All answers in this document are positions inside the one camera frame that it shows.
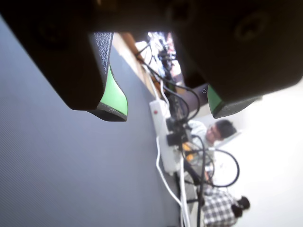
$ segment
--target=gray fabric surface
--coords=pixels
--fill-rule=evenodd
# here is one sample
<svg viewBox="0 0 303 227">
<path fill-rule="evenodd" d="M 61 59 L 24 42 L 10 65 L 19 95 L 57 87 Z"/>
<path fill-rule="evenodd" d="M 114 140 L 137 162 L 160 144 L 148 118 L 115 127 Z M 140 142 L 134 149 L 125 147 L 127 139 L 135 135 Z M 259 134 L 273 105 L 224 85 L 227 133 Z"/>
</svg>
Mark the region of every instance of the gray fabric surface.
<svg viewBox="0 0 303 227">
<path fill-rule="evenodd" d="M 127 122 L 69 109 L 0 18 L 1 227 L 179 225 L 155 168 L 153 97 L 113 48 L 110 60 Z"/>
</svg>

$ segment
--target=wire bundle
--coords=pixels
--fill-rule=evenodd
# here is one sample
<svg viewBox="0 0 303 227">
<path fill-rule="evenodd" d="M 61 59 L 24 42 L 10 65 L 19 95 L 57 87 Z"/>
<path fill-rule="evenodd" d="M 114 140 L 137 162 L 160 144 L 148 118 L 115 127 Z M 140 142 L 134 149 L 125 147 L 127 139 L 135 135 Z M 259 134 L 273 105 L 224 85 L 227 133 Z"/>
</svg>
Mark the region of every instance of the wire bundle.
<svg viewBox="0 0 303 227">
<path fill-rule="evenodd" d="M 150 40 L 149 43 L 141 51 L 139 51 L 136 54 L 137 60 L 140 61 L 143 65 L 145 65 L 147 67 L 147 69 L 150 71 L 151 75 L 154 76 L 154 78 L 156 79 L 156 81 L 160 84 L 160 91 L 161 91 L 161 94 L 162 94 L 163 98 L 165 99 L 166 103 L 168 104 L 168 109 L 169 109 L 169 101 L 168 101 L 166 95 L 164 94 L 164 90 L 166 90 L 168 93 L 170 93 L 171 95 L 175 96 L 177 99 L 181 100 L 184 103 L 184 105 L 186 107 L 186 113 L 184 114 L 183 118 L 179 119 L 178 121 L 180 121 L 182 124 L 184 124 L 184 127 L 187 127 L 188 125 L 185 125 L 185 124 L 187 124 L 189 120 L 193 119 L 199 113 L 199 110 L 200 110 L 200 99 L 199 99 L 199 96 L 198 96 L 198 94 L 193 89 L 191 89 L 189 87 L 186 87 L 186 86 L 177 85 L 174 81 L 171 81 L 169 79 L 166 79 L 166 78 L 160 76 L 154 69 L 152 69 L 150 67 L 150 63 L 151 63 L 152 59 L 154 58 L 156 60 L 155 56 L 152 54 L 151 43 L 152 43 L 152 41 Z M 143 61 L 142 59 L 138 58 L 138 56 L 146 48 L 148 48 L 148 47 L 151 49 L 151 59 L 150 59 L 150 62 L 147 64 L 145 61 Z M 164 69 L 165 69 L 166 73 L 170 73 L 169 72 L 170 69 L 166 69 L 166 68 L 164 68 Z M 196 112 L 192 116 L 189 117 L 190 112 L 189 112 L 189 105 L 188 105 L 188 103 L 178 93 L 176 93 L 175 91 L 169 89 L 166 85 L 164 85 L 164 82 L 166 84 L 172 85 L 173 87 L 178 87 L 178 88 L 187 90 L 187 91 L 191 92 L 196 97 L 196 99 L 197 99 L 197 109 L 196 109 Z M 215 148 L 214 149 L 215 151 L 225 153 L 225 154 L 227 154 L 227 155 L 229 155 L 229 156 L 232 157 L 232 159 L 234 160 L 234 162 L 236 163 L 236 166 L 237 166 L 237 175 L 236 175 L 235 179 L 231 183 L 229 183 L 227 185 L 215 185 L 215 184 L 213 184 L 211 182 L 211 179 L 212 179 L 212 177 L 214 175 L 214 170 L 213 170 L 213 174 L 210 176 L 209 181 L 204 180 L 205 165 L 207 165 L 205 163 L 206 156 L 208 156 L 208 158 L 210 160 L 210 163 L 213 165 L 213 167 L 214 167 L 214 161 L 211 159 L 211 157 L 209 156 L 209 154 L 207 154 L 208 149 L 205 148 L 202 139 L 199 136 L 197 136 L 197 135 L 193 135 L 193 137 L 197 137 L 200 140 L 200 142 L 202 144 L 202 148 L 199 148 L 198 150 L 192 150 L 192 151 L 188 152 L 188 154 L 197 153 L 198 155 L 200 155 L 200 153 L 202 152 L 202 161 L 203 162 L 202 162 L 202 171 L 201 171 L 201 176 L 200 177 L 194 171 L 194 169 L 191 167 L 191 164 L 187 161 L 186 157 L 184 156 L 183 149 L 181 149 L 182 150 L 181 154 L 183 156 L 184 162 L 186 162 L 186 164 L 188 166 L 190 166 L 192 173 L 195 173 L 195 175 L 198 176 L 198 178 L 199 178 L 198 181 L 199 181 L 200 190 L 199 190 L 199 193 L 198 193 L 198 200 L 197 200 L 197 202 L 198 202 L 197 227 L 200 227 L 201 208 L 204 205 L 204 198 L 203 198 L 203 185 L 204 185 L 204 183 L 209 184 L 209 185 L 211 185 L 213 187 L 229 187 L 229 186 L 233 185 L 238 180 L 239 175 L 240 175 L 240 168 L 239 168 L 239 164 L 238 164 L 237 160 L 235 159 L 235 157 L 233 155 L 231 155 L 230 153 L 228 153 L 226 151 L 219 150 L 219 149 Z M 163 176 L 163 173 L 162 173 L 162 171 L 161 171 L 161 169 L 159 167 L 159 159 L 160 159 L 159 137 L 157 137 L 156 142 L 157 142 L 157 149 L 158 149 L 158 155 L 157 155 L 157 160 L 156 160 L 156 167 L 157 167 L 157 169 L 158 169 L 158 171 L 159 171 L 159 173 L 161 175 L 161 178 L 162 178 L 162 180 L 163 180 L 163 182 L 164 182 L 167 190 L 169 191 L 169 193 L 171 194 L 171 196 L 173 197 L 173 199 L 180 205 L 181 209 L 183 209 L 181 201 L 175 196 L 175 194 L 169 188 L 169 186 L 168 186 L 168 184 L 167 184 L 167 182 L 166 182 L 166 180 L 165 180 L 165 178 Z M 181 225 L 182 226 L 183 226 L 183 220 L 186 220 L 186 219 L 188 219 L 188 217 L 185 217 L 185 218 L 181 217 Z"/>
</svg>

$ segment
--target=white wall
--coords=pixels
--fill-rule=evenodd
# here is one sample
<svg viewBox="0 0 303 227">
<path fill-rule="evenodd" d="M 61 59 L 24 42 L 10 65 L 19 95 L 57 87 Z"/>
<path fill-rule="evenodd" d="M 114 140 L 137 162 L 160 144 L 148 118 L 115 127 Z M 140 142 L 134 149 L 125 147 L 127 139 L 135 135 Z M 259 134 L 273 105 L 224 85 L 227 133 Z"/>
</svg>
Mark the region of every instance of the white wall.
<svg viewBox="0 0 303 227">
<path fill-rule="evenodd" d="M 303 81 L 231 118 L 244 132 L 222 147 L 241 168 L 230 192 L 251 202 L 236 226 L 303 226 Z"/>
</svg>

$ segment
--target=white shirt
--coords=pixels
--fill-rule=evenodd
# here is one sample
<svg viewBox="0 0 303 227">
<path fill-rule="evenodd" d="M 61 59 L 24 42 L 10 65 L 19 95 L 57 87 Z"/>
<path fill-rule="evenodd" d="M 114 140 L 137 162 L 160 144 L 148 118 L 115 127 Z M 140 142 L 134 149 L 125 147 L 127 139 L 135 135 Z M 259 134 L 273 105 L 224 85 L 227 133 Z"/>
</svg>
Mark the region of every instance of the white shirt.
<svg viewBox="0 0 303 227">
<path fill-rule="evenodd" d="M 214 146 L 206 139 L 207 128 L 202 122 L 190 120 L 188 125 L 192 128 L 191 134 L 197 135 L 202 139 L 205 149 Z M 202 148 L 201 141 L 198 138 L 193 138 L 193 143 Z M 212 160 L 214 159 L 214 152 L 212 150 L 207 151 L 207 154 L 209 154 Z"/>
</svg>

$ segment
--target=black hair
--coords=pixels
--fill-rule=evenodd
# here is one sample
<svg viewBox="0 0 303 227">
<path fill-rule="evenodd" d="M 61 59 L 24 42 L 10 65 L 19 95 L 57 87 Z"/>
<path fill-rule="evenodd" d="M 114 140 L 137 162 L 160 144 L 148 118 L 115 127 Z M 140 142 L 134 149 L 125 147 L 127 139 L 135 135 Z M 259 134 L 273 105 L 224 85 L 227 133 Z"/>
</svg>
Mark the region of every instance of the black hair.
<svg viewBox="0 0 303 227">
<path fill-rule="evenodd" d="M 250 202 L 245 196 L 242 196 L 242 198 L 237 202 L 243 210 L 247 210 L 250 208 Z"/>
<path fill-rule="evenodd" d="M 235 127 L 228 120 L 219 120 L 215 123 L 215 125 L 217 126 L 222 139 L 230 137 L 237 132 Z"/>
</svg>

